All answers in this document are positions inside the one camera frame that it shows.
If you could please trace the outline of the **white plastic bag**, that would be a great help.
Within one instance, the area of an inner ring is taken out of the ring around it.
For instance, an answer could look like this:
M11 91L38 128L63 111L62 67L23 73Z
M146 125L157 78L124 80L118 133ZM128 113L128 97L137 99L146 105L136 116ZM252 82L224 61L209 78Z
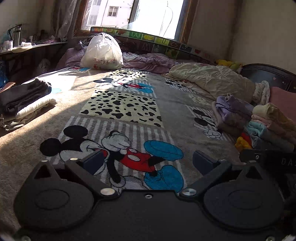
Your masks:
M107 33L94 36L80 61L80 66L104 70L121 69L123 56L118 42Z

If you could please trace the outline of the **Mickey Mouse plush bed blanket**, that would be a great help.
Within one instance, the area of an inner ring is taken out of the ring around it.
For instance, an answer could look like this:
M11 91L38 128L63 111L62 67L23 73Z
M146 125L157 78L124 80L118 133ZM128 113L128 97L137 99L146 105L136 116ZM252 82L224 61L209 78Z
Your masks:
M13 131L1 129L1 221L18 228L13 202L38 162L62 165L95 151L94 176L115 190L189 186L201 173L192 155L239 162L234 138L217 129L214 97L196 84L120 69L41 76L53 90Z

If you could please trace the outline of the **yellow plush toy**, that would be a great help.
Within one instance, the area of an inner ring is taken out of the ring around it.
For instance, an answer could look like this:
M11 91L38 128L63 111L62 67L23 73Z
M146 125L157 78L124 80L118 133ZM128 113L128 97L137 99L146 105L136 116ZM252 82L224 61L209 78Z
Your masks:
M233 71L238 71L242 67L242 63L240 63L240 62L226 61L223 59L216 60L216 64L218 66L226 66Z

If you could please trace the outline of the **beige folded garment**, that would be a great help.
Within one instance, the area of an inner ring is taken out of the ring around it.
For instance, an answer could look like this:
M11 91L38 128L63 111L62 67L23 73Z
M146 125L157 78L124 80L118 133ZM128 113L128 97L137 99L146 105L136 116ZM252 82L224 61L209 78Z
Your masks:
M26 116L20 118L20 119L15 119L15 120L10 120L7 122L4 122L4 119L1 119L1 132L6 131L6 132L11 132L16 129L21 128L22 126L26 125L30 121L34 120L35 118L41 116L42 114L46 113L50 109L53 109L55 106L51 103L48 103L44 105L43 107L33 111L32 113L27 114Z

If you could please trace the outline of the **red folded garment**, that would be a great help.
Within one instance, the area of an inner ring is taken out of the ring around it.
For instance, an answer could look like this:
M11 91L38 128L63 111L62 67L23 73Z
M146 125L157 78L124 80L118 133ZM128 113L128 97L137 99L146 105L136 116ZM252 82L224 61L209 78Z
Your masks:
M248 145L250 145L252 147L252 140L247 133L242 132L241 137L248 143Z

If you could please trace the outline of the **yellow fleece folded garment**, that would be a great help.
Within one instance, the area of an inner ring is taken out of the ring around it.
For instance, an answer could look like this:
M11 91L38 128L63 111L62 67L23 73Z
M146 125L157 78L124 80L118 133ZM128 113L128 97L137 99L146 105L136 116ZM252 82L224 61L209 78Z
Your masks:
M274 104L257 105L252 111L253 120L272 121L287 131L295 131L295 123Z

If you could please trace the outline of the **pink folded garment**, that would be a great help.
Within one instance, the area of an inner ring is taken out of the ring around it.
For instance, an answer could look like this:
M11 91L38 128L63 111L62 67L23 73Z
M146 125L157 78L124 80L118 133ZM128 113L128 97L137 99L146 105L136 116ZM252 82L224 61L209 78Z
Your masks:
M268 119L265 119L263 117L260 117L258 115L254 115L254 114L251 116L251 118L255 122L264 124L268 130L273 131L278 136L281 136L286 139L295 138L295 131L286 130L272 120L268 120Z

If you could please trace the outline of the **colourful alphabet foam mat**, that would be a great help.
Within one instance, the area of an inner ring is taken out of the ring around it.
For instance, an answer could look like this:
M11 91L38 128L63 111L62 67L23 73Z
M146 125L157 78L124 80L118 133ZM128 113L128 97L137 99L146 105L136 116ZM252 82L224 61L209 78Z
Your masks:
M90 33L107 33L111 35L119 41L126 52L137 54L161 53L175 60L193 60L198 63L214 64L213 58L206 52L164 37L131 30L103 27L91 27Z

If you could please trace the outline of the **cream quilted blanket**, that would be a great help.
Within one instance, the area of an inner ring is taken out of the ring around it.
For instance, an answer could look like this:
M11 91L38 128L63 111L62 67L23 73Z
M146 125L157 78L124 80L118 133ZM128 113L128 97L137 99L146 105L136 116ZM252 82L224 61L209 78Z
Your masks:
M173 66L164 77L196 84L214 98L232 94L248 103L252 102L255 84L226 66L203 63L183 63Z

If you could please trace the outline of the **metal thermos bottle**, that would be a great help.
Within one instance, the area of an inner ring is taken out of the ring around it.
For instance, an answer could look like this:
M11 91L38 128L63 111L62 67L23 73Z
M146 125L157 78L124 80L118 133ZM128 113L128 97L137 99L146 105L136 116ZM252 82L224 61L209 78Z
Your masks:
M15 26L14 29L14 47L19 46L21 41L21 30L22 30L22 24Z

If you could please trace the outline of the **black garment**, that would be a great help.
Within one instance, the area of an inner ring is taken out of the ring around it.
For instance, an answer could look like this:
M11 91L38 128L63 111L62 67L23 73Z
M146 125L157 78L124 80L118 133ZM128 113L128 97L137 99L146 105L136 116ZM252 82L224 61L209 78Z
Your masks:
M51 84L36 78L1 93L1 114L15 116L21 109L50 94Z

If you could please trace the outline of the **teal folded garment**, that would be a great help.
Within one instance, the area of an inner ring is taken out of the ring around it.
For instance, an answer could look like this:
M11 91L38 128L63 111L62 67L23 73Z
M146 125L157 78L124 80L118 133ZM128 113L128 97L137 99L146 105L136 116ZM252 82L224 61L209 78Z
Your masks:
M294 144L290 141L278 136L273 131L267 129L267 127L255 121L250 121L245 127L244 131L249 135L258 136L264 142L263 150L284 150L292 153L294 150Z

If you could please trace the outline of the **pink pillow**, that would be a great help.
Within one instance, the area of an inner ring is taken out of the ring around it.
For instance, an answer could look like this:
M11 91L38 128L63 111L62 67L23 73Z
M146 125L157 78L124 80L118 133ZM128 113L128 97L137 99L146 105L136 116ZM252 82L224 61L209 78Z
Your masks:
M296 97L295 93L285 91L278 87L270 89L269 102L276 105L280 111L294 123L296 121Z

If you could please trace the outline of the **yellow knitted garment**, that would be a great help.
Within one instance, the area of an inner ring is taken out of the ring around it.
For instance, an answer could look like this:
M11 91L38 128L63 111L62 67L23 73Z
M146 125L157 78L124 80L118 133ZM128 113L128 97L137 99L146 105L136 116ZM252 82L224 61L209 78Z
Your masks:
M252 149L252 146L248 144L248 142L243 137L239 137L234 146L238 152L241 152L244 149Z

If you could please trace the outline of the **blue denim folded garment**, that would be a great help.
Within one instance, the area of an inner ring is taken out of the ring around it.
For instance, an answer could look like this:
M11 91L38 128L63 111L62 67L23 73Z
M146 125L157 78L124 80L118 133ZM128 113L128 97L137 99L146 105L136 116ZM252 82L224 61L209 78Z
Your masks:
M250 136L252 148L255 150L263 150L264 149L264 142L258 136Z

